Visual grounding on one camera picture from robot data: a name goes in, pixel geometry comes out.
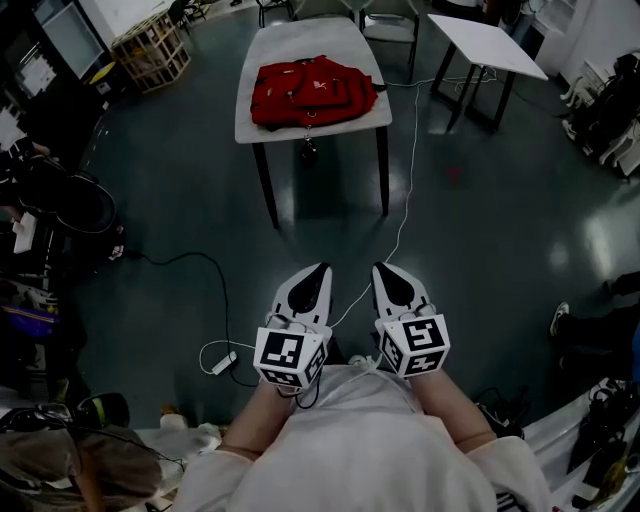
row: black cable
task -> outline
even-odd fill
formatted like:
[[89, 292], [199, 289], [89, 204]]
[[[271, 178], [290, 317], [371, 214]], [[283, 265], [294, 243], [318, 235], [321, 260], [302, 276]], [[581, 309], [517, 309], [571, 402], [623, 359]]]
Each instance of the black cable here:
[[[501, 84], [504, 84], [504, 81], [501, 80], [500, 78], [498, 78], [498, 76], [496, 75], [496, 79], [498, 80], [498, 82], [500, 82]], [[520, 94], [518, 92], [518, 90], [515, 87], [511, 87], [511, 92], [513, 94], [515, 94], [518, 98], [520, 98], [522, 101], [524, 101], [525, 103], [528, 103], [529, 105], [531, 105], [532, 107], [536, 107], [538, 110], [541, 110], [542, 112], [544, 112], [545, 114], [555, 118], [555, 119], [563, 119], [565, 117], [569, 117], [569, 113], [565, 112], [563, 114], [554, 114], [550, 111], [548, 111], [545, 107], [543, 107], [542, 105], [538, 105], [535, 101], [530, 100], [529, 98], [527, 98], [526, 96], [523, 96], [522, 94]]]
[[[149, 258], [149, 256], [147, 256], [146, 254], [141, 253], [140, 251], [126, 250], [124, 252], [124, 254], [128, 255], [128, 256], [131, 256], [134, 259], [144, 259], [148, 263], [151, 263], [151, 265], [156, 265], [158, 267], [166, 267], [167, 265], [171, 265], [172, 263], [174, 263], [174, 262], [176, 262], [178, 260], [181, 260], [183, 258], [187, 258], [189, 256], [200, 256], [201, 258], [204, 258], [204, 259], [210, 261], [211, 263], [213, 263], [216, 266], [216, 269], [218, 271], [218, 275], [220, 276], [220, 282], [222, 283], [222, 294], [224, 295], [224, 332], [225, 332], [225, 337], [226, 337], [226, 340], [227, 340], [227, 356], [229, 358], [231, 357], [231, 343], [229, 343], [229, 340], [231, 339], [231, 336], [229, 335], [229, 297], [227, 295], [227, 282], [224, 279], [224, 274], [222, 273], [222, 269], [220, 268], [220, 265], [218, 264], [218, 262], [215, 259], [213, 259], [208, 254], [205, 254], [203, 252], [198, 252], [198, 251], [185, 252], [183, 254], [180, 254], [178, 256], [170, 258], [167, 261], [154, 261], [151, 258]], [[235, 375], [233, 374], [233, 364], [231, 366], [229, 366], [229, 375], [231, 375], [231, 379], [233, 380], [233, 382], [235, 382], [239, 386], [243, 386], [245, 388], [258, 387], [258, 384], [247, 384], [245, 382], [241, 382], [238, 379], [236, 379]]]
[[40, 414], [41, 416], [44, 416], [45, 418], [49, 418], [51, 420], [55, 420], [56, 422], [60, 423], [62, 428], [65, 429], [67, 432], [69, 432], [69, 430], [84, 430], [85, 432], [91, 432], [93, 434], [100, 434], [100, 435], [103, 435], [103, 436], [106, 436], [106, 437], [112, 437], [114, 439], [117, 439], [118, 441], [122, 441], [123, 443], [133, 444], [133, 445], [138, 446], [140, 448], [144, 448], [145, 450], [150, 451], [151, 453], [154, 453], [155, 455], [157, 455], [161, 459], [168, 460], [169, 462], [173, 462], [174, 464], [178, 464], [182, 468], [182, 471], [184, 472], [184, 464], [180, 460], [178, 460], [178, 459], [170, 459], [166, 455], [163, 455], [162, 453], [160, 453], [158, 450], [155, 450], [155, 449], [153, 449], [150, 446], [147, 446], [145, 444], [138, 443], [137, 441], [134, 441], [133, 439], [127, 439], [127, 438], [119, 436], [117, 434], [112, 434], [111, 432], [105, 432], [104, 430], [97, 430], [95, 428], [89, 428], [89, 427], [81, 427], [80, 425], [76, 425], [75, 423], [66, 423], [61, 418], [59, 418], [58, 416], [56, 416], [54, 414], [49, 414], [47, 412], [40, 411], [40, 410], [35, 410], [35, 411], [36, 411], [37, 414]]
[[304, 410], [311, 409], [314, 405], [316, 405], [316, 402], [318, 401], [318, 396], [320, 395], [320, 378], [321, 377], [322, 377], [322, 368], [320, 368], [320, 373], [318, 374], [318, 380], [316, 381], [316, 396], [313, 399], [313, 402], [311, 402], [309, 405], [302, 405], [298, 400], [298, 395], [295, 396], [296, 405], [300, 407], [300, 409], [304, 409]]
[[155, 455], [157, 455], [159, 458], [163, 459], [163, 460], [168, 460], [169, 462], [173, 462], [174, 464], [177, 464], [178, 466], [180, 466], [180, 468], [182, 468], [182, 472], [184, 473], [184, 464], [182, 463], [182, 461], [180, 461], [180, 459], [170, 459], [169, 457], [167, 457], [166, 455], [163, 455], [162, 453], [160, 453], [158, 450], [155, 450], [153, 448], [151, 448], [150, 446], [147, 446], [145, 444], [142, 443], [138, 443], [137, 441], [134, 441], [133, 439], [127, 439], [125, 437], [121, 437], [119, 435], [116, 434], [112, 434], [111, 432], [105, 432], [103, 430], [96, 430], [94, 428], [88, 428], [88, 427], [81, 427], [79, 425], [67, 425], [67, 430], [71, 429], [79, 429], [79, 430], [84, 430], [85, 432], [91, 432], [93, 434], [99, 434], [102, 436], [106, 436], [106, 437], [112, 437], [113, 439], [117, 439], [118, 441], [122, 441], [123, 443], [129, 443], [135, 446], [138, 446], [139, 448], [143, 448]]

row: shoe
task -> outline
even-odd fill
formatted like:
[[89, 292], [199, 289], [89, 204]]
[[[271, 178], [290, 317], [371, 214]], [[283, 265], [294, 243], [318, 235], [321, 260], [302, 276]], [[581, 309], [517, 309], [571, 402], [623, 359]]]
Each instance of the shoe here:
[[566, 315], [569, 313], [569, 304], [566, 302], [562, 302], [557, 308], [556, 312], [553, 314], [553, 320], [551, 320], [551, 325], [549, 326], [549, 335], [552, 338], [555, 338], [558, 335], [558, 319], [562, 315]]

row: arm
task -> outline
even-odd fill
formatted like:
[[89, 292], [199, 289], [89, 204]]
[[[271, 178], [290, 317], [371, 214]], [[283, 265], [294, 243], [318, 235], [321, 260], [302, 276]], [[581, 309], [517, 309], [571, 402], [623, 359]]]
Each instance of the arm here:
[[276, 440], [290, 414], [291, 398], [281, 397], [274, 385], [261, 382], [218, 449], [256, 460]]
[[80, 474], [74, 479], [87, 505], [87, 510], [89, 512], [105, 512], [104, 499], [102, 498], [102, 491], [100, 490], [93, 459], [85, 451], [79, 450], [79, 453], [82, 466]]
[[462, 453], [496, 439], [480, 410], [444, 371], [412, 377], [409, 382], [424, 412], [442, 420]]

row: polished floor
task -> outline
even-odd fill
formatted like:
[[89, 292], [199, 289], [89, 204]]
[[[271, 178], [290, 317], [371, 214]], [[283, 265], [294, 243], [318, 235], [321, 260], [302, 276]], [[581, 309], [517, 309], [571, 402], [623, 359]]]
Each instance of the polished floor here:
[[[267, 14], [268, 22], [279, 14]], [[278, 285], [327, 261], [334, 271], [334, 321], [360, 294], [371, 265], [394, 247], [409, 189], [416, 89], [390, 88], [390, 214], [381, 218], [373, 132], [316, 141], [312, 170], [299, 143], [267, 146], [281, 231], [271, 227], [249, 146], [234, 141], [236, 87], [257, 30], [256, 9], [202, 23], [189, 42], [192, 63], [171, 87], [111, 108], [86, 155], [119, 203], [128, 247], [164, 260], [205, 251], [224, 270], [231, 339], [253, 344]], [[422, 17], [415, 78], [435, 76], [446, 41]], [[406, 78], [408, 48], [375, 44], [389, 81]], [[448, 73], [467, 66], [456, 56]], [[453, 94], [453, 85], [446, 86]], [[452, 350], [445, 367], [470, 395], [497, 386], [507, 397], [528, 386], [535, 420], [588, 382], [557, 368], [547, 338], [557, 303], [591, 314], [603, 279], [640, 266], [640, 184], [591, 163], [565, 137], [562, 92], [519, 77], [500, 131], [490, 135], [423, 86], [418, 101], [414, 192], [391, 260], [421, 279], [446, 315]], [[495, 104], [501, 84], [478, 102]], [[88, 333], [80, 370], [94, 392], [118, 391], [132, 425], [156, 424], [177, 404], [194, 420], [228, 422], [251, 390], [228, 373], [203, 374], [200, 347], [225, 337], [224, 302], [213, 265], [182, 260], [153, 267], [125, 259], [85, 280], [75, 296]], [[374, 311], [365, 297], [335, 328], [346, 356], [375, 352]], [[252, 352], [236, 348], [236, 374], [254, 382]], [[209, 347], [205, 366], [226, 353]]]

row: red backpack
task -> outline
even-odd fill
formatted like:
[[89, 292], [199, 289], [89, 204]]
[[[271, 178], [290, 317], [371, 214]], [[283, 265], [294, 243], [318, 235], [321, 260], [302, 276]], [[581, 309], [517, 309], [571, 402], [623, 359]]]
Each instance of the red backpack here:
[[324, 55], [269, 64], [258, 71], [251, 119], [269, 130], [340, 123], [369, 112], [384, 88]]

